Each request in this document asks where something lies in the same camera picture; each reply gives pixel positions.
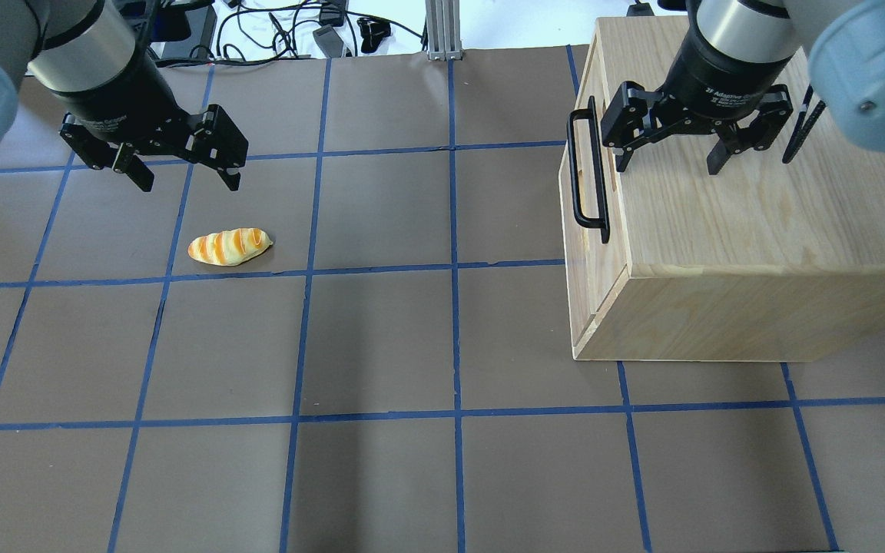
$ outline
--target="cable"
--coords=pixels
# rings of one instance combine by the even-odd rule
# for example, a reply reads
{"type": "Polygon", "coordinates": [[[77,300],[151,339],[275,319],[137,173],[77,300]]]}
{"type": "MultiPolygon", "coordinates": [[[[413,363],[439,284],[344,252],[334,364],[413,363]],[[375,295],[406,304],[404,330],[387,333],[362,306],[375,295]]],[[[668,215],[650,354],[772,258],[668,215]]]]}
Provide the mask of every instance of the cable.
{"type": "Polygon", "coordinates": [[[194,56],[194,52],[197,51],[197,50],[199,50],[199,49],[201,49],[201,48],[203,48],[204,50],[207,50],[207,59],[210,59],[210,58],[212,58],[212,57],[214,56],[214,53],[211,52],[211,51],[210,51],[210,48],[208,48],[207,46],[204,46],[204,45],[196,45],[196,46],[194,46],[193,48],[190,48],[190,53],[187,54],[187,57],[191,57],[191,58],[192,58],[192,57],[194,56]]]}
{"type": "MultiPolygon", "coordinates": [[[[283,11],[288,12],[288,11],[297,10],[297,9],[302,9],[302,6],[300,4],[294,4],[291,6],[282,6],[281,8],[245,8],[241,13],[242,14],[252,14],[252,13],[283,12],[283,11]]],[[[320,7],[319,6],[309,6],[309,7],[307,7],[307,9],[319,10],[320,7]]],[[[215,53],[217,53],[218,57],[222,55],[221,51],[220,51],[220,37],[223,34],[222,31],[224,31],[224,26],[227,25],[227,22],[231,21],[232,18],[237,17],[237,15],[238,15],[237,12],[235,12],[233,14],[229,14],[227,17],[224,18],[223,21],[220,22],[220,25],[217,26],[217,39],[215,39],[215,41],[214,41],[214,51],[215,51],[215,53]]]]}
{"type": "Polygon", "coordinates": [[[326,2],[326,0],[304,0],[303,2],[300,2],[298,4],[292,4],[289,6],[282,6],[282,7],[278,7],[278,8],[248,8],[248,7],[244,6],[243,3],[239,3],[237,10],[233,14],[226,15],[224,20],[222,20],[220,22],[220,25],[218,25],[217,39],[215,39],[215,42],[214,42],[214,51],[215,51],[215,53],[217,53],[217,57],[224,56],[224,53],[221,50],[221,35],[224,33],[224,27],[225,27],[225,25],[227,25],[227,22],[230,21],[232,18],[236,18],[238,20],[238,28],[242,32],[242,35],[245,35],[246,38],[249,38],[250,41],[255,43],[256,46],[259,46],[262,49],[270,49],[270,50],[273,50],[273,52],[278,52],[278,38],[281,38],[282,42],[285,43],[285,48],[282,50],[282,53],[291,53],[295,59],[299,59],[299,47],[296,42],[295,29],[297,27],[299,27],[299,25],[305,24],[305,22],[316,22],[317,24],[319,24],[319,22],[316,20],[298,21],[300,12],[302,10],[320,10],[320,9],[323,9],[323,7],[330,7],[330,6],[333,6],[337,9],[339,9],[341,11],[341,13],[344,15],[345,20],[347,20],[347,25],[348,25],[348,28],[350,28],[350,35],[351,35],[352,42],[354,45],[353,55],[355,55],[355,56],[359,55],[359,53],[360,53],[360,49],[359,49],[358,42],[357,42],[357,31],[354,28],[354,22],[350,20],[348,15],[355,15],[356,17],[378,18],[379,20],[389,22],[389,24],[395,25],[397,28],[402,28],[402,29],[404,29],[404,31],[410,32],[411,35],[414,35],[414,36],[416,36],[416,38],[420,39],[420,41],[423,43],[423,49],[425,49],[425,47],[427,46],[425,43],[426,34],[419,34],[419,32],[412,31],[411,28],[405,27],[405,25],[400,24],[400,22],[390,20],[389,18],[383,18],[383,17],[380,17],[379,15],[363,14],[360,12],[348,11],[346,9],[341,8],[340,6],[336,6],[335,4],[330,4],[329,2],[326,2]],[[242,24],[241,24],[241,15],[242,14],[250,14],[250,13],[273,14],[273,12],[290,12],[290,11],[293,12],[293,14],[292,14],[292,28],[289,29],[289,31],[277,32],[273,36],[273,41],[271,41],[271,46],[263,45],[263,43],[256,41],[255,38],[252,38],[252,36],[250,36],[248,34],[248,32],[245,31],[245,29],[242,27],[242,24]]]}
{"type": "Polygon", "coordinates": [[[256,39],[252,35],[249,35],[248,31],[245,31],[245,28],[242,27],[242,25],[241,25],[241,13],[242,13],[241,8],[243,8],[243,7],[244,7],[244,4],[238,4],[238,9],[235,11],[235,14],[237,15],[237,20],[238,20],[238,31],[241,31],[242,35],[245,35],[246,38],[249,39],[249,41],[252,41],[253,45],[256,45],[257,47],[264,49],[264,50],[271,50],[272,49],[271,46],[263,45],[263,43],[256,41],[256,39]]]}
{"type": "Polygon", "coordinates": [[[243,53],[241,51],[241,48],[239,48],[235,45],[232,45],[230,42],[228,42],[227,45],[224,45],[224,57],[225,58],[231,59],[231,56],[227,55],[227,47],[228,46],[231,46],[232,48],[234,48],[235,50],[238,51],[238,55],[241,56],[241,61],[248,61],[248,58],[245,57],[245,53],[243,53]]]}
{"type": "Polygon", "coordinates": [[[32,14],[32,21],[36,24],[36,43],[32,46],[32,58],[35,59],[43,49],[43,42],[46,42],[46,25],[43,25],[43,21],[40,21],[39,14],[36,13],[36,10],[32,9],[29,0],[22,0],[22,3],[25,4],[29,13],[32,14]]]}

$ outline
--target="blue tape grid line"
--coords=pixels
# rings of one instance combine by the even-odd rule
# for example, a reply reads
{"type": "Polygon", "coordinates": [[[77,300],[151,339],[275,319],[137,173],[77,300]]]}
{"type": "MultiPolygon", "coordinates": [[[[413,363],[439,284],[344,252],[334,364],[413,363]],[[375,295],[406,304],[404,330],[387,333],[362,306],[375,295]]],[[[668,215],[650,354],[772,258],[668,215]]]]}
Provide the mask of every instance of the blue tape grid line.
{"type": "MultiPolygon", "coordinates": [[[[475,261],[458,263],[458,269],[488,269],[489,267],[547,267],[565,265],[563,259],[524,259],[512,261],[485,262],[475,261]]],[[[343,269],[313,269],[316,274],[363,274],[363,273],[406,273],[417,270],[452,270],[452,263],[424,263],[424,265],[387,265],[381,267],[344,267],[343,269]]],[[[192,280],[224,280],[224,279],[273,279],[274,277],[304,277],[308,270],[282,270],[279,273],[202,273],[172,274],[172,283],[192,280]]],[[[165,276],[143,276],[137,279],[97,279],[97,280],[36,280],[34,283],[0,283],[0,288],[56,288],[73,286],[133,286],[133,284],[155,284],[165,281],[165,276]]]]}
{"type": "MultiPolygon", "coordinates": [[[[748,409],[792,409],[802,407],[841,407],[841,406],[885,406],[885,396],[875,398],[831,398],[831,399],[789,399],[759,400],[759,402],[696,402],[696,403],[643,403],[624,406],[554,406],[554,407],[496,407],[495,409],[461,409],[460,416],[503,417],[503,416],[571,416],[572,414],[658,413],[658,412],[730,412],[748,409]]],[[[422,418],[452,418],[453,409],[424,410],[424,412],[355,412],[330,413],[318,416],[299,416],[300,424],[322,424],[328,422],[349,422],[359,420],[411,420],[422,418]]],[[[286,424],[292,416],[250,416],[220,418],[180,418],[143,419],[138,421],[141,428],[168,428],[179,426],[240,426],[246,424],[286,424]]],[[[15,430],[52,429],[108,429],[130,428],[134,420],[70,420],[50,422],[0,422],[0,432],[15,430]]]]}
{"type": "Polygon", "coordinates": [[[303,317],[299,328],[299,357],[296,362],[296,385],[292,399],[292,419],[289,428],[289,449],[285,465],[285,493],[282,498],[282,519],[280,521],[280,543],[278,550],[285,553],[289,545],[289,521],[292,515],[292,490],[295,483],[296,449],[299,443],[299,422],[303,402],[303,376],[306,368],[306,341],[310,321],[310,299],[313,296],[313,267],[316,263],[317,227],[320,218],[320,185],[323,182],[323,152],[326,141],[326,113],[330,105],[330,68],[333,60],[326,60],[326,73],[323,75],[323,103],[320,105],[320,139],[317,143],[316,181],[313,182],[313,217],[310,221],[310,249],[306,263],[306,289],[303,294],[303,317]]]}
{"type": "Polygon", "coordinates": [[[617,378],[619,384],[621,384],[621,397],[624,399],[628,447],[630,449],[630,472],[633,473],[633,492],[637,499],[637,517],[640,518],[640,538],[644,545],[644,551],[651,553],[651,529],[647,522],[647,505],[644,502],[644,486],[640,475],[640,455],[637,454],[637,435],[633,426],[633,407],[630,405],[630,392],[628,385],[626,385],[626,368],[622,361],[617,361],[617,378]]]}
{"type": "MultiPolygon", "coordinates": [[[[564,140],[545,140],[545,141],[495,141],[495,143],[484,144],[447,144],[446,146],[425,146],[425,147],[386,147],[375,148],[375,150],[341,150],[341,151],[324,151],[323,157],[348,157],[348,155],[384,155],[384,154],[421,154],[427,151],[453,151],[453,150],[502,150],[502,148],[510,147],[547,147],[565,146],[564,140]]],[[[261,160],[310,160],[319,157],[316,151],[302,151],[302,153],[292,154],[253,154],[248,155],[249,161],[261,160]]],[[[145,164],[149,167],[157,167],[158,165],[183,165],[184,160],[147,160],[145,164]]],[[[88,165],[76,164],[71,165],[71,171],[86,171],[88,165]]],[[[41,173],[49,171],[66,171],[64,165],[47,165],[47,167],[1,167],[1,174],[22,174],[22,173],[41,173]]]]}
{"type": "Polygon", "coordinates": [[[572,55],[572,45],[565,46],[565,55],[568,56],[568,72],[572,76],[572,90],[579,95],[579,74],[575,70],[575,56],[572,55]]]}
{"type": "Polygon", "coordinates": [[[6,343],[5,352],[2,355],[2,363],[0,363],[0,388],[2,386],[2,382],[6,376],[6,369],[9,367],[9,360],[12,356],[13,346],[15,345],[15,336],[18,335],[18,328],[22,323],[22,315],[25,315],[25,307],[28,305],[29,294],[32,293],[32,283],[36,280],[36,273],[39,271],[39,264],[43,259],[43,252],[46,251],[46,241],[50,237],[50,231],[53,230],[53,221],[56,220],[57,211],[60,210],[60,199],[63,198],[64,189],[67,188],[67,179],[70,178],[71,174],[71,166],[74,164],[74,153],[71,151],[69,157],[67,157],[67,165],[64,168],[64,174],[60,178],[60,185],[57,187],[57,194],[53,199],[53,206],[50,207],[50,216],[46,220],[46,228],[43,230],[43,236],[39,240],[39,249],[36,250],[36,257],[34,259],[34,263],[32,263],[32,268],[29,270],[29,278],[27,279],[27,283],[25,284],[24,293],[22,293],[22,301],[20,306],[18,306],[18,312],[15,313],[15,322],[13,323],[12,331],[9,335],[9,340],[6,343]]]}
{"type": "Polygon", "coordinates": [[[815,468],[814,455],[811,454],[811,441],[808,440],[808,433],[804,428],[804,417],[801,415],[801,407],[797,402],[797,392],[794,391],[794,382],[791,381],[791,368],[786,363],[781,363],[781,374],[784,376],[784,385],[787,385],[787,397],[790,398],[791,409],[794,411],[794,424],[797,424],[797,434],[801,438],[801,448],[804,449],[804,461],[807,463],[808,475],[811,478],[811,487],[814,488],[815,500],[818,501],[821,524],[824,526],[825,535],[828,538],[828,548],[831,551],[838,551],[839,542],[835,538],[835,528],[832,528],[832,518],[828,515],[825,492],[821,489],[818,468],[815,468]]]}
{"type": "Polygon", "coordinates": [[[449,99],[449,262],[452,271],[452,409],[453,451],[456,465],[456,550],[466,553],[466,508],[463,493],[463,386],[459,375],[459,250],[456,221],[456,84],[453,60],[446,60],[449,99]]]}
{"type": "MultiPolygon", "coordinates": [[[[214,85],[214,68],[207,71],[207,84],[204,86],[204,106],[210,102],[210,89],[214,85]]],[[[169,286],[172,284],[173,261],[176,259],[176,248],[180,241],[180,230],[183,227],[183,214],[187,209],[187,197],[190,195],[190,182],[193,180],[194,165],[187,165],[187,175],[183,182],[183,193],[180,195],[180,206],[176,213],[176,224],[173,227],[173,238],[169,246],[169,256],[166,259],[166,270],[162,277],[162,294],[159,296],[159,307],[155,313],[155,322],[152,325],[152,337],[150,346],[148,346],[148,354],[145,357],[145,368],[143,378],[138,387],[138,402],[136,405],[136,413],[132,423],[132,437],[129,438],[129,449],[125,456],[125,469],[122,472],[122,482],[118,488],[118,500],[115,503],[115,515],[111,521],[111,532],[108,536],[108,553],[114,553],[115,546],[118,542],[118,531],[121,527],[122,512],[125,510],[125,497],[129,489],[129,480],[132,476],[132,465],[134,462],[134,452],[138,445],[138,431],[141,429],[141,417],[145,411],[145,398],[148,395],[148,383],[152,375],[152,363],[155,361],[155,350],[159,342],[159,330],[162,329],[162,317],[165,313],[166,300],[169,298],[169,286]]]]}

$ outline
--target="wood grain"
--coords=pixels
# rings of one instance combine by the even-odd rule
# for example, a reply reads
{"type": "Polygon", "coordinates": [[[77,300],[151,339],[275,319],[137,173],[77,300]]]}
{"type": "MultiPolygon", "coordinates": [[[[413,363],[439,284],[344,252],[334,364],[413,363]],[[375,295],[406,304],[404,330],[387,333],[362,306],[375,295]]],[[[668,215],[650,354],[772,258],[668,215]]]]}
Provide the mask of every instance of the wood grain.
{"type": "MultiPolygon", "coordinates": [[[[596,95],[602,116],[620,81],[656,88],[687,27],[598,20],[577,105],[596,95]]],[[[805,66],[798,53],[779,80],[796,103],[805,66]]],[[[783,165],[791,126],[715,177],[705,168],[714,136],[670,137],[637,151],[624,174],[611,167],[608,246],[572,219],[563,160],[575,358],[808,361],[885,328],[885,154],[851,146],[826,112],[783,165]]],[[[592,206],[589,182],[582,195],[592,206]]]]}
{"type": "MultiPolygon", "coordinates": [[[[583,69],[582,84],[576,97],[575,107],[586,108],[587,100],[592,95],[597,98],[597,115],[601,117],[605,109],[605,89],[603,51],[599,43],[599,38],[593,38],[590,44],[590,53],[583,69]]],[[[592,144],[586,123],[576,124],[575,136],[580,182],[579,198],[586,214],[594,217],[596,190],[590,172],[593,167],[592,144]]],[[[607,148],[600,147],[600,151],[605,164],[612,162],[612,156],[607,148]]],[[[614,174],[611,169],[606,176],[610,179],[614,174]]],[[[562,235],[565,236],[565,276],[568,280],[569,305],[573,306],[570,329],[572,329],[572,343],[576,344],[593,315],[603,304],[605,295],[614,286],[619,274],[626,269],[628,251],[625,249],[625,232],[621,230],[621,211],[618,209],[614,186],[608,187],[607,193],[607,210],[614,230],[610,243],[603,245],[599,230],[580,227],[572,216],[568,150],[562,155],[562,164],[559,165],[559,183],[561,183],[559,206],[562,208],[562,235]]]]}
{"type": "MultiPolygon", "coordinates": [[[[660,85],[686,28],[684,17],[600,18],[598,34],[611,38],[607,91],[622,80],[660,85]]],[[[797,108],[807,87],[804,54],[777,81],[789,85],[797,108]]],[[[781,157],[794,116],[770,150],[738,155],[718,176],[705,168],[714,136],[640,148],[618,176],[631,262],[885,265],[885,154],[851,146],[825,113],[788,165],[781,157]]]]}

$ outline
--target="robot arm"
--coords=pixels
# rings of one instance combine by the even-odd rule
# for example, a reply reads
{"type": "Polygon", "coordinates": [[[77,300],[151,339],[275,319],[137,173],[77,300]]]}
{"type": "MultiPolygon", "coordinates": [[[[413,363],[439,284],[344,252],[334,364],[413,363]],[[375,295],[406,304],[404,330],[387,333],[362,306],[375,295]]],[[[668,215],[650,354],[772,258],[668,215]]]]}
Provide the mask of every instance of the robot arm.
{"type": "Polygon", "coordinates": [[[89,167],[148,191],[154,178],[138,155],[169,154],[217,169],[236,190],[248,141],[218,105],[179,108],[147,46],[112,0],[0,0],[0,140],[28,67],[70,112],[61,137],[89,167]]]}
{"type": "Polygon", "coordinates": [[[791,115],[774,84],[798,47],[814,90],[851,143],[885,151],[885,0],[661,0],[689,29],[656,91],[621,85],[601,122],[619,171],[633,151],[677,134],[719,137],[710,174],[731,155],[766,150],[791,115]],[[757,116],[747,126],[741,120],[757,116]]]}

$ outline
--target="black cable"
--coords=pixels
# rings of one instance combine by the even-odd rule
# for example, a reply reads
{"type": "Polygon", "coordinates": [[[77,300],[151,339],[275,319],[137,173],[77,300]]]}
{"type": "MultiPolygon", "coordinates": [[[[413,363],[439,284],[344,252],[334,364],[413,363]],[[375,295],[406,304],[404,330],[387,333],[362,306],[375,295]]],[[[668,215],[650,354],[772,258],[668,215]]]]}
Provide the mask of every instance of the black cable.
{"type": "Polygon", "coordinates": [[[794,122],[791,139],[787,141],[787,146],[784,147],[784,156],[781,158],[784,164],[789,164],[794,160],[794,155],[797,155],[797,151],[801,149],[801,146],[804,146],[804,141],[811,134],[814,124],[818,122],[818,118],[825,112],[825,102],[818,101],[818,104],[811,110],[811,115],[807,116],[807,121],[804,120],[808,105],[811,104],[812,94],[814,94],[814,89],[809,85],[807,91],[804,92],[804,100],[801,101],[800,109],[797,110],[797,121],[794,122]]]}
{"type": "Polygon", "coordinates": [[[32,58],[35,59],[43,49],[43,42],[46,42],[46,25],[43,25],[43,21],[40,21],[39,14],[36,13],[36,10],[32,9],[29,0],[22,0],[22,3],[25,4],[29,13],[32,14],[32,21],[36,24],[36,43],[32,46],[32,58]]]}
{"type": "Polygon", "coordinates": [[[243,8],[243,7],[244,7],[243,4],[238,4],[238,9],[235,11],[235,14],[237,14],[237,20],[238,20],[238,31],[241,31],[241,34],[245,35],[246,38],[248,38],[249,41],[252,41],[252,43],[254,43],[254,45],[256,45],[257,47],[264,49],[264,50],[271,50],[272,49],[271,46],[263,45],[263,43],[256,41],[256,39],[252,35],[249,35],[248,31],[245,31],[245,28],[242,27],[242,25],[241,25],[241,14],[242,14],[241,8],[243,8]]]}
{"type": "MultiPolygon", "coordinates": [[[[296,10],[296,9],[300,9],[300,8],[301,8],[301,6],[299,4],[294,4],[291,6],[282,6],[280,8],[245,8],[245,10],[243,10],[242,13],[244,13],[244,14],[256,13],[257,14],[257,13],[267,13],[267,12],[288,12],[288,11],[292,11],[292,10],[296,10]]],[[[307,7],[307,9],[319,10],[320,7],[319,6],[309,6],[309,7],[307,7]]],[[[237,15],[238,15],[237,12],[235,12],[233,14],[229,14],[227,17],[224,18],[224,20],[222,20],[220,22],[220,25],[217,26],[217,39],[215,39],[215,41],[214,41],[214,51],[217,53],[218,57],[222,55],[221,51],[220,51],[220,37],[221,37],[221,35],[224,34],[224,26],[227,25],[227,22],[231,21],[232,18],[237,17],[237,15]]]]}
{"type": "Polygon", "coordinates": [[[346,9],[341,8],[340,6],[336,6],[335,4],[330,4],[329,2],[326,2],[326,0],[304,0],[303,2],[300,2],[298,4],[289,5],[289,6],[282,6],[279,8],[248,8],[248,7],[243,6],[243,4],[239,4],[238,10],[236,10],[235,13],[233,13],[233,14],[229,14],[227,17],[224,18],[224,20],[222,20],[220,22],[220,25],[218,25],[218,27],[217,27],[217,40],[214,43],[214,50],[217,52],[218,57],[224,55],[224,53],[222,53],[222,51],[221,51],[221,44],[220,44],[220,38],[221,38],[221,35],[223,34],[222,31],[224,31],[224,26],[227,24],[228,21],[230,21],[232,18],[236,18],[238,20],[238,28],[241,29],[242,34],[247,36],[247,38],[249,38],[250,41],[255,43],[256,46],[259,46],[260,48],[263,48],[263,49],[271,49],[273,51],[277,51],[278,46],[277,46],[277,39],[275,37],[273,37],[273,45],[271,45],[271,46],[262,45],[260,42],[255,41],[255,39],[251,38],[250,35],[247,34],[244,31],[244,29],[241,27],[240,15],[241,14],[249,14],[249,13],[273,13],[273,12],[292,11],[293,12],[293,14],[292,14],[292,28],[289,29],[288,32],[285,32],[285,34],[281,35],[281,36],[283,38],[283,41],[285,42],[286,49],[290,53],[292,53],[293,57],[298,59],[299,58],[299,48],[298,48],[298,44],[296,43],[295,28],[298,27],[299,24],[302,24],[302,22],[316,22],[315,20],[306,20],[306,21],[301,21],[301,22],[297,21],[299,18],[299,13],[302,10],[320,10],[320,9],[323,9],[324,6],[337,7],[338,9],[340,9],[341,13],[344,14],[344,18],[346,18],[346,20],[347,20],[348,28],[350,28],[350,34],[351,34],[351,38],[352,38],[352,41],[354,44],[354,55],[355,56],[359,55],[359,52],[360,52],[359,47],[358,47],[358,42],[357,42],[357,31],[355,31],[354,23],[350,20],[348,15],[357,15],[357,17],[379,18],[380,20],[389,22],[389,24],[391,24],[391,25],[395,25],[398,28],[404,29],[404,31],[410,32],[410,34],[417,36],[417,38],[420,39],[420,41],[422,41],[423,45],[425,44],[426,34],[418,34],[418,32],[412,31],[411,28],[405,27],[405,25],[400,24],[400,22],[390,20],[389,18],[383,18],[383,17],[380,17],[379,15],[363,14],[360,12],[348,11],[346,9]]]}
{"type": "Polygon", "coordinates": [[[230,42],[228,42],[227,45],[224,45],[224,57],[225,58],[231,59],[231,56],[227,55],[227,47],[228,46],[231,46],[232,48],[234,48],[235,50],[238,51],[238,55],[241,56],[241,61],[248,61],[248,58],[245,57],[245,53],[243,53],[241,51],[241,48],[239,48],[235,45],[232,45],[230,42]]]}
{"type": "Polygon", "coordinates": [[[281,57],[281,56],[273,56],[267,59],[260,60],[252,60],[252,61],[241,61],[241,60],[233,60],[233,59],[214,59],[214,60],[199,60],[193,58],[165,58],[158,60],[155,62],[155,66],[157,67],[194,67],[198,65],[226,65],[229,67],[253,67],[256,65],[264,65],[266,63],[271,63],[273,61],[278,60],[291,60],[295,58],[291,57],[281,57]]]}
{"type": "Polygon", "coordinates": [[[214,56],[214,53],[211,52],[211,51],[210,51],[210,48],[208,48],[207,46],[204,46],[204,45],[196,45],[196,46],[194,46],[193,48],[190,48],[190,53],[187,54],[187,57],[192,58],[192,57],[194,56],[194,52],[195,52],[196,50],[201,49],[201,48],[203,48],[204,50],[207,50],[207,59],[210,59],[210,58],[212,58],[212,57],[214,56]]]}

